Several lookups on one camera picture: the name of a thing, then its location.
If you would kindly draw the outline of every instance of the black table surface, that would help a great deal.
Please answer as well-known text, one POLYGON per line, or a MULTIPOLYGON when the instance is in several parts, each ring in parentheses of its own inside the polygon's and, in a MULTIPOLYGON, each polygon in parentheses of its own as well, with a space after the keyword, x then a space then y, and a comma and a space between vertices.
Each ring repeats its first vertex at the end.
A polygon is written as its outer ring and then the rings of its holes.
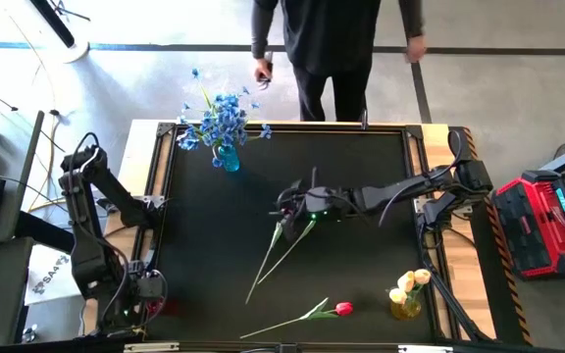
MULTIPOLYGON (((42 117, 36 113, 0 112, 0 176, 27 183, 42 117)), ((6 181, 0 206, 0 241, 14 235, 26 187, 6 181)))
POLYGON ((31 238, 16 238, 0 244, 0 345, 15 341, 32 244, 31 238))
MULTIPOLYGON (((385 290, 419 267, 413 209, 394 204, 378 229, 361 220, 317 222, 285 261, 245 297, 277 221, 268 216, 279 193, 319 168, 319 184, 381 186, 407 177, 402 136, 394 133, 279 132, 249 142, 241 167, 214 169, 206 148, 177 150, 157 268, 169 282, 168 315, 148 327, 150 339, 239 341, 251 331, 295 319, 324 298, 328 309, 350 301, 354 313, 302 322, 247 338, 292 342, 429 342, 426 301, 409 322, 389 311, 385 290)), ((289 244, 280 241, 266 269, 289 244)))

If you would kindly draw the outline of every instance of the yellow black tape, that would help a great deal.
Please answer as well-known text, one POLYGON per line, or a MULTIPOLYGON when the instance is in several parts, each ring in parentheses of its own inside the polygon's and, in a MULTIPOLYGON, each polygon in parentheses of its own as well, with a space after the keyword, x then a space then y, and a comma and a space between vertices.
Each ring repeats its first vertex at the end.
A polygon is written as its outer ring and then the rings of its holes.
MULTIPOLYGON (((472 137, 472 132, 466 127, 463 128, 468 145, 470 146, 470 153, 475 160, 479 159, 477 154, 477 148, 474 143, 474 138, 472 137)), ((507 285, 509 291, 511 292, 511 298, 514 302, 514 308, 516 310, 516 315, 518 316, 518 323, 522 329, 522 336, 525 342, 529 345, 534 345, 531 334, 529 333, 529 327, 527 326, 527 319, 525 318, 525 312, 522 309, 522 304, 520 303, 520 298, 518 297, 518 290, 516 288, 516 280, 511 273, 512 260, 507 251, 507 245, 505 242, 504 234, 502 233, 502 228, 500 227, 500 222, 498 221, 498 216, 494 207, 491 205, 489 197, 485 198, 486 208, 488 211, 489 223, 491 224, 491 231, 494 233, 494 241, 496 242, 496 247, 498 254, 500 255, 500 262, 504 268, 505 277, 507 278, 507 285)))

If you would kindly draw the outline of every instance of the black pants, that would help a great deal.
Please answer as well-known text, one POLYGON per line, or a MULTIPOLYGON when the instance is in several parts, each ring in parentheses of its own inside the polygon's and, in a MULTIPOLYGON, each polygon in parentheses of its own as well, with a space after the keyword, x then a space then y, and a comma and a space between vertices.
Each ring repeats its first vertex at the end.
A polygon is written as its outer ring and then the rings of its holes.
MULTIPOLYGON (((338 122, 359 122, 366 109, 365 88, 372 61, 360 64, 354 70, 336 73, 333 78, 334 109, 338 122)), ((329 76, 313 75, 306 70, 293 67, 298 82, 300 98, 300 118, 303 122, 323 122, 322 93, 329 76)))

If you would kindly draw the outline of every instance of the red tulip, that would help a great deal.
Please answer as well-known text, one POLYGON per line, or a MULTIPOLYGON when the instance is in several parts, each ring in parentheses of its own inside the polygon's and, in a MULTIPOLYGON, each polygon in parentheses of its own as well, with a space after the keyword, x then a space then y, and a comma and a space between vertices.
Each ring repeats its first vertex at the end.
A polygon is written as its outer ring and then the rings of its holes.
POLYGON ((352 303, 343 302, 339 303, 334 307, 334 310, 339 316, 346 316, 352 314, 352 303))

